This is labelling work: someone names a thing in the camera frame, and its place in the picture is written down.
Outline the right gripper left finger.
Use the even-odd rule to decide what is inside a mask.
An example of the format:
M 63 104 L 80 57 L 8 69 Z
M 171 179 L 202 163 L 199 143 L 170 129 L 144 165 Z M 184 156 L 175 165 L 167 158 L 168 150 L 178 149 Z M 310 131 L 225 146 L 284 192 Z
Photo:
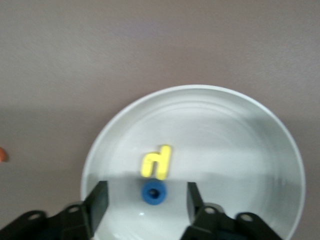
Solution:
M 106 180 L 99 181 L 84 201 L 68 205 L 59 214 L 59 226 L 52 230 L 51 240 L 90 240 L 109 206 Z

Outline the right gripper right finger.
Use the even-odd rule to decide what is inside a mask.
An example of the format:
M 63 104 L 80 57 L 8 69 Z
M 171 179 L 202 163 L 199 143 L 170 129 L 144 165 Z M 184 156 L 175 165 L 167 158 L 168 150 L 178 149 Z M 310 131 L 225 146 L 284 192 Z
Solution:
M 223 215 L 216 207 L 205 204 L 195 182 L 187 183 L 186 205 L 190 225 L 182 240 L 235 240 L 234 225 L 222 228 Z

